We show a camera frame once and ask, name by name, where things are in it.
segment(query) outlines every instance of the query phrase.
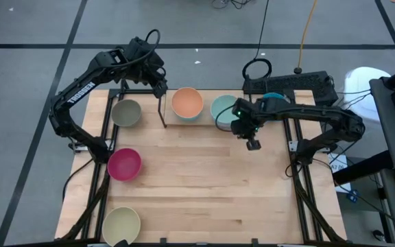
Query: wooden table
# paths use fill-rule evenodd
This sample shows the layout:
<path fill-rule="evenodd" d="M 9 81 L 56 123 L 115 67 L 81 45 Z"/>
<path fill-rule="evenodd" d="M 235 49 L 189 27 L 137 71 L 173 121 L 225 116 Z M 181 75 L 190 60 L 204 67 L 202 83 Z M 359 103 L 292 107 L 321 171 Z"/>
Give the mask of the wooden table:
<path fill-rule="evenodd" d="M 96 90 L 89 97 L 82 127 L 94 136 L 101 132 L 107 95 L 107 90 Z M 244 140 L 214 126 L 163 128 L 153 95 L 129 94 L 125 99 L 136 100 L 143 114 L 136 127 L 120 128 L 117 149 L 138 150 L 143 169 L 130 183 L 111 179 L 106 213 L 117 207 L 135 209 L 141 218 L 136 242 L 158 243 L 166 237 L 169 243 L 249 244 L 252 238 L 262 244 L 302 243 L 294 186 L 285 175 L 289 155 L 281 121 L 261 128 L 257 134 L 261 150 L 248 151 Z M 311 91 L 296 91 L 296 101 L 314 104 Z M 307 139 L 321 133 L 318 122 L 301 121 L 301 126 Z M 75 155 L 72 172 L 89 158 L 87 152 Z M 315 158 L 328 162 L 325 154 Z M 88 166 L 69 183 L 56 237 L 63 236 L 85 210 L 93 168 Z M 310 171 L 318 209 L 346 238 L 330 170 L 314 161 Z M 310 238 L 315 239 L 307 208 L 306 212 Z M 94 212 L 90 237 L 96 217 Z"/>

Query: concrete floor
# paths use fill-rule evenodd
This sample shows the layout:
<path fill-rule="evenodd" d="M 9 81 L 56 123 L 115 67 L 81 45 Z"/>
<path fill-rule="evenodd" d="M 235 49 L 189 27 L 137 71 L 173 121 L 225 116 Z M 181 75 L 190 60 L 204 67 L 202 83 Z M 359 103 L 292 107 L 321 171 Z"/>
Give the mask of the concrete floor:
<path fill-rule="evenodd" d="M 297 44 L 312 3 L 270 1 L 262 43 L 274 49 L 260 53 L 272 62 L 272 75 L 291 74 L 296 66 Z M 306 44 L 318 46 L 306 46 L 303 71 L 327 71 L 335 78 L 337 91 L 343 89 L 346 72 L 356 67 L 395 73 L 395 41 L 376 3 L 385 8 L 395 30 L 395 3 L 388 0 L 319 0 L 306 38 Z M 232 5 L 214 10 L 210 0 L 0 0 L 0 228 L 10 209 L 0 243 L 53 239 L 73 154 L 68 140 L 57 137 L 44 118 L 44 105 L 48 95 L 87 68 L 104 47 L 101 44 L 126 44 L 157 28 L 161 43 L 180 44 L 157 51 L 165 61 L 170 88 L 240 89 L 241 69 L 256 50 L 238 44 L 257 43 L 265 4 L 254 0 L 242 10 Z M 77 11 L 82 18 L 80 25 L 73 25 Z M 70 36 L 72 28 L 75 37 Z M 89 45 L 72 49 L 80 44 Z M 190 45 L 178 49 L 184 44 Z M 293 45 L 281 49 L 276 44 Z M 252 77 L 263 73 L 260 66 L 250 71 Z M 85 103 L 86 99 L 71 111 L 79 124 Z M 20 174 L 27 175 L 25 187 L 14 194 Z M 368 181 L 367 186 L 375 184 Z M 9 206 L 11 200 L 19 203 Z M 357 207 L 343 209 L 350 240 L 372 241 L 370 231 L 379 225 L 378 215 L 368 220 L 371 223 L 361 224 L 358 214 L 373 215 L 366 212 Z M 357 237 L 360 229 L 365 238 Z"/>

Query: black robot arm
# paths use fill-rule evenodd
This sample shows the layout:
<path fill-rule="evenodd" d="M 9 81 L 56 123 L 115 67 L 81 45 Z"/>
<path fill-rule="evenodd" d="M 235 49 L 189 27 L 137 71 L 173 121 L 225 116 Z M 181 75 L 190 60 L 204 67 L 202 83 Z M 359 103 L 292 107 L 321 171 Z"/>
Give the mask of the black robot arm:
<path fill-rule="evenodd" d="M 156 32 L 156 44 L 149 45 L 147 39 Z M 158 30 L 152 30 L 145 40 L 133 38 L 126 49 L 118 47 L 99 52 L 89 63 L 88 69 L 74 80 L 65 90 L 51 99 L 49 120 L 54 131 L 61 137 L 71 137 L 84 144 L 94 161 L 106 163 L 110 151 L 100 137 L 93 137 L 74 123 L 69 110 L 96 86 L 120 80 L 133 80 L 135 83 L 149 84 L 155 97 L 162 97 L 167 90 L 164 62 L 154 51 L 160 40 Z"/>
<path fill-rule="evenodd" d="M 292 155 L 303 164 L 311 163 L 318 150 L 329 148 L 338 141 L 357 141 L 365 131 L 362 118 L 351 110 L 334 106 L 290 104 L 285 99 L 278 98 L 258 99 L 255 103 L 239 98 L 232 107 L 232 113 L 239 118 L 231 123 L 232 133 L 240 139 L 247 139 L 249 150 L 261 148 L 260 142 L 254 136 L 266 121 L 304 119 L 330 124 L 330 130 L 312 140 L 303 139 L 298 142 Z"/>

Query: gray bowl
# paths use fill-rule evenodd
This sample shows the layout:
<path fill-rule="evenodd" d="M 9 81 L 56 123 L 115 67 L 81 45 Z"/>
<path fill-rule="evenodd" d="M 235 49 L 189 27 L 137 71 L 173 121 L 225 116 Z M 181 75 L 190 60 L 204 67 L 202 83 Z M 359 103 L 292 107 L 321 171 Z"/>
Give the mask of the gray bowl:
<path fill-rule="evenodd" d="M 112 107 L 112 120 L 121 127 L 135 125 L 141 117 L 141 106 L 131 99 L 123 99 Z"/>

